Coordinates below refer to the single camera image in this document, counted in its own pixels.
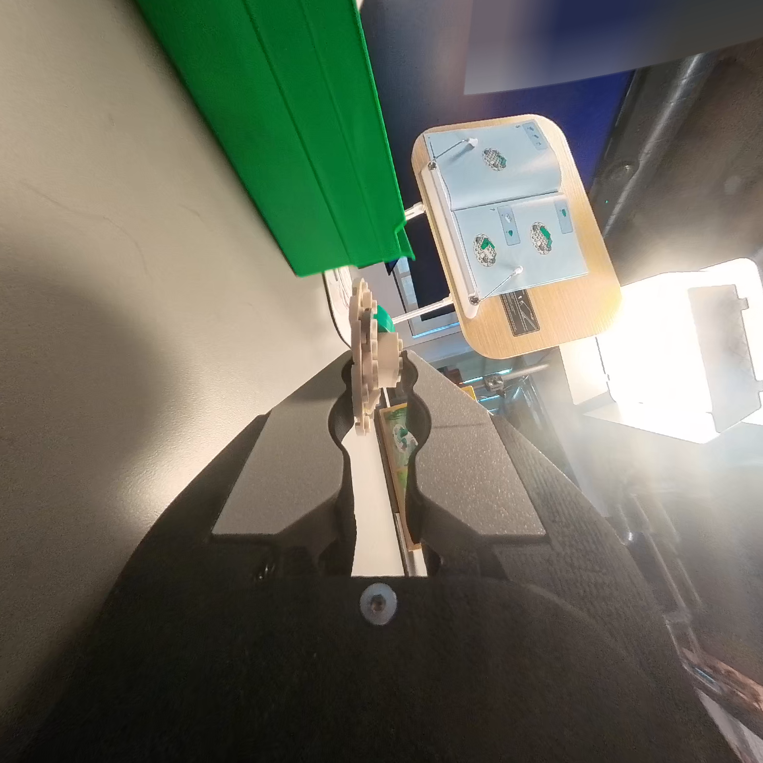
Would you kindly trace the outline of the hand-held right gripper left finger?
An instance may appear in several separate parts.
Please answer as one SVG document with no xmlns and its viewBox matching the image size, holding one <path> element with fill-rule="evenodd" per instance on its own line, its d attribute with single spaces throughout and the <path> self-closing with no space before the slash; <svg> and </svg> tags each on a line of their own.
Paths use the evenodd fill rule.
<svg viewBox="0 0 763 763">
<path fill-rule="evenodd" d="M 272 408 L 213 529 L 281 548 L 356 544 L 349 453 L 355 421 L 345 352 Z"/>
</svg>

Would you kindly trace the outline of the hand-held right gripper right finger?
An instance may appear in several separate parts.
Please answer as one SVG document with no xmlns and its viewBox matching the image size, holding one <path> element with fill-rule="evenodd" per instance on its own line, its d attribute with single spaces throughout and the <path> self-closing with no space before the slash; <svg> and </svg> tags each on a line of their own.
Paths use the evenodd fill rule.
<svg viewBox="0 0 763 763">
<path fill-rule="evenodd" d="M 411 539 L 430 548 L 546 539 L 492 416 L 416 353 L 402 361 L 416 441 L 405 498 Z"/>
</svg>

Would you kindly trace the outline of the round white lego plate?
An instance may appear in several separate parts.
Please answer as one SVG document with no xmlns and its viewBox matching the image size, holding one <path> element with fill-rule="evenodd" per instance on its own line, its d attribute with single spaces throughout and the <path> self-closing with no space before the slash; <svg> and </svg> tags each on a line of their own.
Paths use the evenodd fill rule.
<svg viewBox="0 0 763 763">
<path fill-rule="evenodd" d="M 378 375 L 378 303 L 365 279 L 352 283 L 349 301 L 351 329 L 352 412 L 357 434 L 370 433 L 374 412 L 381 396 Z"/>
</svg>

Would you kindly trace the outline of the small light grey lego brick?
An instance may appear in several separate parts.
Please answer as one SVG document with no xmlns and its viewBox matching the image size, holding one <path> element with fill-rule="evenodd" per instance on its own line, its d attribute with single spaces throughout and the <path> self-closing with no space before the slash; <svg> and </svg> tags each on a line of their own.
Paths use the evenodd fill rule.
<svg viewBox="0 0 763 763">
<path fill-rule="evenodd" d="M 396 387 L 402 373 L 402 341 L 396 332 L 377 335 L 376 364 L 378 388 Z"/>
</svg>

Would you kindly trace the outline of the green plastic bin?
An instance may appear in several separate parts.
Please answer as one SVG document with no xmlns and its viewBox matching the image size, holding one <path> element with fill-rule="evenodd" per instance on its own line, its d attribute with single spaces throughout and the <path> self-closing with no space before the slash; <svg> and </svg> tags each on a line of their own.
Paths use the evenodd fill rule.
<svg viewBox="0 0 763 763">
<path fill-rule="evenodd" d="M 414 258 L 356 2 L 137 5 L 297 276 Z"/>
</svg>

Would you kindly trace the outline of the metal clamp rod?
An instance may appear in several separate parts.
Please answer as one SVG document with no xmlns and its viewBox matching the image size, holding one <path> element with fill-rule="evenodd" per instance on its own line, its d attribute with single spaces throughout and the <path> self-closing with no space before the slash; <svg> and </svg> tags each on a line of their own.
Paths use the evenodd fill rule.
<svg viewBox="0 0 763 763">
<path fill-rule="evenodd" d="M 511 383 L 519 383 L 522 379 L 543 372 L 548 368 L 548 363 L 541 362 L 530 366 L 487 374 L 482 377 L 481 381 L 484 395 L 487 397 L 504 396 Z"/>
</svg>

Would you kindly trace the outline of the wooden book stand white base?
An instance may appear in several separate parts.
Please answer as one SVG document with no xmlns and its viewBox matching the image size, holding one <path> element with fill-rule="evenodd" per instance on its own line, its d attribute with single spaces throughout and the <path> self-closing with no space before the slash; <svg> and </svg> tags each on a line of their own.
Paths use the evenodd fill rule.
<svg viewBox="0 0 763 763">
<path fill-rule="evenodd" d="M 444 229 L 443 213 L 436 208 L 434 192 L 421 173 L 429 161 L 424 135 L 430 131 L 509 125 L 536 119 L 556 152 L 562 172 L 562 191 L 567 195 L 575 232 L 587 263 L 585 276 L 532 289 L 512 291 L 484 300 L 476 309 L 466 303 L 455 276 L 455 257 Z M 406 209 L 406 222 L 425 215 L 449 287 L 449 296 L 430 308 L 393 317 L 396 331 L 409 347 L 401 325 L 418 314 L 446 304 L 455 308 L 463 338 L 482 356 L 512 358 L 558 347 L 577 339 L 603 333 L 613 322 L 621 301 L 621 288 L 606 251 L 587 192 L 560 128 L 548 118 L 528 114 L 436 127 L 415 142 L 412 167 L 421 201 Z"/>
</svg>

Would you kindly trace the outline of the bright studio light panel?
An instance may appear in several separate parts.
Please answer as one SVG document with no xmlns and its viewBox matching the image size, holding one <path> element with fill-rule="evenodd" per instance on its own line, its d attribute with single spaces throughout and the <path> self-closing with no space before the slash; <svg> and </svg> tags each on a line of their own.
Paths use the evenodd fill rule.
<svg viewBox="0 0 763 763">
<path fill-rule="evenodd" d="M 761 273 L 752 259 L 622 288 L 612 325 L 559 347 L 586 416 L 705 444 L 761 435 Z"/>
</svg>

